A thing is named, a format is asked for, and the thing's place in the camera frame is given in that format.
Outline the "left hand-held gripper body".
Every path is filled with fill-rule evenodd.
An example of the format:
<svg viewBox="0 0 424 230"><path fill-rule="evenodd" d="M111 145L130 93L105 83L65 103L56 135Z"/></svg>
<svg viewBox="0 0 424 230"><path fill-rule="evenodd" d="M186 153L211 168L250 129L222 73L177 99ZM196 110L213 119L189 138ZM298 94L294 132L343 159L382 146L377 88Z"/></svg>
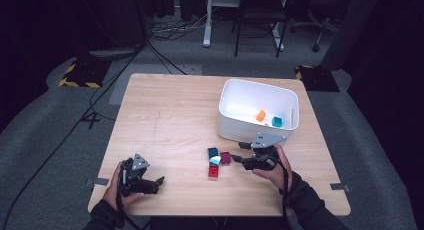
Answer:
<svg viewBox="0 0 424 230"><path fill-rule="evenodd" d="M149 187L155 187L154 181L143 178L149 166L148 161L139 153L121 162L119 190L122 195L144 193Z"/></svg>

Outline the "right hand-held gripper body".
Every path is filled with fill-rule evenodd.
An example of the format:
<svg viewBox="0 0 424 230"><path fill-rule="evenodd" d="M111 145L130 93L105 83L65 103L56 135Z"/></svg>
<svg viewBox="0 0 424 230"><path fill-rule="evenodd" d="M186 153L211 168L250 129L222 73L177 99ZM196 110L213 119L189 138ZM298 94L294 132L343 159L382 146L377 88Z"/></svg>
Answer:
<svg viewBox="0 0 424 230"><path fill-rule="evenodd" d="M250 149L254 152L254 155L251 158L244 159L244 168L246 170L272 170L279 159L275 144L285 140L284 136L258 133L250 143Z"/></svg>

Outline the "white plastic bin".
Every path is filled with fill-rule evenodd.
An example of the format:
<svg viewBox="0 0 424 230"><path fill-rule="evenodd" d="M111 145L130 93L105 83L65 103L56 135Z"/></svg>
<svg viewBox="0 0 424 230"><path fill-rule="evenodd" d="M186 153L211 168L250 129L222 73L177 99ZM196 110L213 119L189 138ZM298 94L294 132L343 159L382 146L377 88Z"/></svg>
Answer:
<svg viewBox="0 0 424 230"><path fill-rule="evenodd" d="M218 110L218 134L238 142L250 142L258 133L288 139L299 125L297 94L290 89L259 82L227 80L221 92ZM266 117L259 122L256 116L261 110L266 112ZM272 126L274 116L283 119L281 127Z"/></svg>

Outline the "person's right hand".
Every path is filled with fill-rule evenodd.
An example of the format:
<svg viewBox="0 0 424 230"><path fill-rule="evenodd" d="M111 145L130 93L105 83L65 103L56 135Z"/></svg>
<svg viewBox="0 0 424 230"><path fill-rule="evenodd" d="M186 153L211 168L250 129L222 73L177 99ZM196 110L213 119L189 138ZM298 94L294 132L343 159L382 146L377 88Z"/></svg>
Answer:
<svg viewBox="0 0 424 230"><path fill-rule="evenodd" d="M278 189L288 193L292 186L292 169L282 147L278 144L275 144L274 147L279 155L281 164L269 171L253 169L252 173L270 180Z"/></svg>

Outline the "person's left hand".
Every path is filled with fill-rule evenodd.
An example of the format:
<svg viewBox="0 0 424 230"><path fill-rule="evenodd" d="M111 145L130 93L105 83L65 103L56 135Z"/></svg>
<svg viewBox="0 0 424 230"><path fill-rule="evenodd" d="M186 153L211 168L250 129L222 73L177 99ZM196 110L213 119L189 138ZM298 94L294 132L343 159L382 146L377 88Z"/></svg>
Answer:
<svg viewBox="0 0 424 230"><path fill-rule="evenodd" d="M105 200L114 210L118 210L116 197L117 197L117 189L118 189L118 180L120 176L120 168L121 168L121 163L118 163L114 171L111 183L103 195L103 200ZM145 196L144 193L132 193L127 197L122 197L121 201L122 201L123 209L128 208L130 205L132 205L133 203L136 203L138 200L142 199L144 196Z"/></svg>

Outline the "grey flat stand foot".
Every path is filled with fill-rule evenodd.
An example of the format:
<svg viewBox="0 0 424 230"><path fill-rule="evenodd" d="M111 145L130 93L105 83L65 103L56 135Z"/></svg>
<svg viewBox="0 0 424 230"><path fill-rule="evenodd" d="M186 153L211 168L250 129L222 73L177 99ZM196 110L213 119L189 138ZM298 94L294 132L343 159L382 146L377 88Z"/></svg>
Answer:
<svg viewBox="0 0 424 230"><path fill-rule="evenodd" d="M89 52L89 57L98 61L115 61L137 55L139 48L107 48Z"/></svg>

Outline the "black metal chair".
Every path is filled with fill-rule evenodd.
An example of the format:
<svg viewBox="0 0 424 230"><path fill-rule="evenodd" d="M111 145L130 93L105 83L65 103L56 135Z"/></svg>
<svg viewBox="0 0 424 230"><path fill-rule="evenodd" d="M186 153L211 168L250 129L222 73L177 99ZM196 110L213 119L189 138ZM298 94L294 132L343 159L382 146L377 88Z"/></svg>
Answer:
<svg viewBox="0 0 424 230"><path fill-rule="evenodd" d="M242 34L242 26L244 24L262 24L268 27L276 46L276 57L279 57L289 21L285 0L239 0L233 24L233 29L237 29L234 56L238 56L240 39L248 38L248 35Z"/></svg>

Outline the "office chair wheeled base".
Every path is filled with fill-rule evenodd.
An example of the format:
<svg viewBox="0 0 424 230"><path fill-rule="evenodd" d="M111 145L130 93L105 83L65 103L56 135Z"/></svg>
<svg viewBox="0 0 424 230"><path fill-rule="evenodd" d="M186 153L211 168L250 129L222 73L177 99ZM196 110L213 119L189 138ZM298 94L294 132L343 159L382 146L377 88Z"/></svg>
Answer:
<svg viewBox="0 0 424 230"><path fill-rule="evenodd" d="M314 15L314 12L312 9L308 9L306 14L308 17L308 21L296 21L290 27L290 32L295 33L297 29L301 27L316 27L318 29L318 34L312 46L312 51L319 52L321 39L324 33L326 31L336 33L338 31L338 28L331 23L332 17L329 15L321 15L320 17L317 17Z"/></svg>

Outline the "grey curtain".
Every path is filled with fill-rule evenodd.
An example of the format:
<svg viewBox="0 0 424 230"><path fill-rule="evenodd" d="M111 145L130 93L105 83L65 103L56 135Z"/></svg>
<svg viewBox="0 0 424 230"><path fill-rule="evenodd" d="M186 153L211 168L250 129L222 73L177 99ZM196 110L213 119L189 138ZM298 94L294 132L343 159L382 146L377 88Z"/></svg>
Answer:
<svg viewBox="0 0 424 230"><path fill-rule="evenodd" d="M378 0L352 0L339 31L332 40L320 67L327 71L340 70L360 37Z"/></svg>

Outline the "black yellow striped base plate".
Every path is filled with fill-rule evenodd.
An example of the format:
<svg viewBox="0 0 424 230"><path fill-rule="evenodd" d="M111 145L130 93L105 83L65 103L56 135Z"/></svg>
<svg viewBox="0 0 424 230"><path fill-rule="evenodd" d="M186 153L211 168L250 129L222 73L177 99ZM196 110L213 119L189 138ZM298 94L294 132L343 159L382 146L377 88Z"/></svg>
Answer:
<svg viewBox="0 0 424 230"><path fill-rule="evenodd" d="M110 65L110 61L83 64L74 60L60 80L59 86L100 88Z"/></svg>
<svg viewBox="0 0 424 230"><path fill-rule="evenodd" d="M332 73L320 66L299 65L295 68L295 76L307 91L339 92Z"/></svg>

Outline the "white desk frame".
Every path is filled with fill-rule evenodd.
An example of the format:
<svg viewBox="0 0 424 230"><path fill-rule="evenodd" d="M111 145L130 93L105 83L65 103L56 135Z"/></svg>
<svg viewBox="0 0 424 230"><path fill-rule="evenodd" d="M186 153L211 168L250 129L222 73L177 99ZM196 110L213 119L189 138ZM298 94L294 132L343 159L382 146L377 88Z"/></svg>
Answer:
<svg viewBox="0 0 424 230"><path fill-rule="evenodd" d="M228 7L228 8L236 8L239 6L239 0L206 0L206 23L203 37L203 47L211 46L211 34L212 34L212 10L213 7ZM272 28L272 36L274 39L274 43L277 49L277 53L284 51L283 43L279 47L279 41L281 40L283 27L280 26L279 23Z"/></svg>

